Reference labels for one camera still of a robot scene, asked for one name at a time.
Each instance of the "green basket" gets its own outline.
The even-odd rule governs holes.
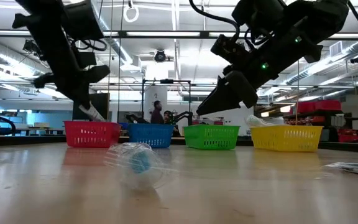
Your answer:
[[[185,127],[188,147],[209,150],[230,150],[236,147],[239,126],[192,125]]]

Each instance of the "ceiling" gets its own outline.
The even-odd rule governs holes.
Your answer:
[[[175,14],[172,15],[172,1],[177,3],[176,9],[179,11],[178,15],[175,17]],[[213,32],[233,32],[234,28],[223,22],[214,21],[212,19],[204,18],[203,16],[197,14],[190,8],[190,5],[187,0],[145,0],[138,1],[133,0],[133,5],[137,6],[139,9],[139,17],[134,22],[127,22],[123,18],[122,5],[127,6],[128,1],[103,1],[103,6],[101,8],[101,18],[107,24],[111,30],[180,30],[180,31],[202,31],[208,30]],[[352,1],[358,9],[358,0]],[[209,13],[223,16],[231,17],[231,11],[234,9],[234,6],[237,4],[237,0],[195,0],[197,5],[204,4],[206,10]],[[101,1],[96,3],[97,10],[100,9]],[[27,14],[25,10],[20,9],[18,4],[10,0],[0,0],[0,29],[1,30],[11,30],[12,22],[14,20],[15,13]],[[127,16],[129,19],[135,16],[135,10],[128,10]],[[246,30],[246,26],[241,27],[242,31]],[[341,33],[358,33],[358,23],[355,20],[354,16],[349,13],[345,26]],[[23,51],[23,45],[26,38],[23,37],[1,37],[0,36],[0,45],[6,49],[13,50],[19,54],[27,55]],[[152,63],[152,56],[157,49],[164,49],[165,53],[170,56],[173,60],[177,60],[180,65],[180,72],[178,75],[182,80],[191,80],[198,83],[216,83],[216,79],[219,74],[221,74],[222,69],[228,65],[228,62],[222,58],[212,54],[209,50],[214,44],[215,40],[213,39],[177,39],[176,43],[174,39],[122,39],[121,45],[122,48],[133,58],[139,57],[143,64]],[[323,57],[326,58],[329,55],[329,47],[337,43],[338,40],[326,40],[321,44],[324,46]],[[357,43],[356,40],[344,40],[342,42],[343,49],[352,44]],[[178,47],[178,57],[175,58],[175,46]],[[100,63],[104,63],[111,66],[111,79],[110,82],[123,82],[124,83],[137,83],[142,79],[142,74],[139,72],[128,72],[119,69],[119,58],[111,51],[107,49],[105,52],[96,52],[96,56]],[[114,57],[114,60],[109,64],[110,59]],[[37,57],[30,55],[29,58],[34,60],[36,63],[39,63]],[[177,78],[177,74],[174,71],[173,62],[168,66],[170,68],[168,77],[172,79]],[[289,78],[294,74],[297,74],[298,68],[302,72],[306,68],[310,68],[313,65],[309,65],[305,60],[301,59],[299,64],[294,64],[287,69],[285,69],[280,77],[276,80],[271,80],[268,85],[284,85]],[[337,77],[346,73],[346,71],[353,71],[358,69],[358,64],[349,64],[346,68],[345,61],[338,61],[331,66],[322,67],[321,65],[315,66],[313,75],[310,75],[307,78],[304,78],[300,81],[299,85],[304,86],[314,86],[320,85],[330,78]],[[102,82],[107,83],[108,77],[102,80]],[[6,77],[0,78],[1,81],[8,81]],[[358,81],[358,73],[355,73],[353,76],[346,77],[338,80],[337,82],[332,82],[330,85],[350,85],[348,82]],[[127,86],[125,87],[129,90],[138,90],[137,86]],[[108,87],[107,85],[93,85],[92,89],[94,90],[114,90],[117,89],[115,86]],[[207,95],[209,91],[213,89],[213,86],[210,87],[195,87],[193,94],[197,94],[196,91],[200,91],[204,95]],[[264,88],[265,90],[259,90],[260,97],[263,98],[264,93],[267,92],[270,95],[275,97],[290,95],[293,90],[291,89],[278,89],[277,91],[272,91],[269,86]],[[309,88],[306,90],[306,95],[311,94],[311,92],[316,91],[315,88]]]

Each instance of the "desk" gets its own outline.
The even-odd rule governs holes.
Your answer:
[[[122,186],[104,153],[68,152],[64,143],[0,147],[0,223],[358,223],[358,175],[322,167],[358,162],[355,152],[172,146],[157,153],[175,172],[147,192]]]
[[[56,131],[56,134],[63,134],[64,129],[55,129],[55,128],[17,128],[16,131],[25,131],[25,135],[29,136],[30,131],[45,131],[47,134],[53,134]]]

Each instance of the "mesh basket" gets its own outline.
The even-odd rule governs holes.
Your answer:
[[[315,152],[322,126],[275,125],[251,128],[256,149],[282,152]]]
[[[130,124],[129,142],[146,143],[152,148],[168,148],[171,145],[173,125]]]
[[[110,122],[65,121],[70,147],[109,148],[118,142],[121,125]]]
[[[196,149],[234,149],[239,128],[239,126],[203,124],[187,126],[185,127],[186,145]]]

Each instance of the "yellow basket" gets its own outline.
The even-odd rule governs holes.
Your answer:
[[[316,152],[322,126],[276,125],[251,128],[254,148],[280,152]]]

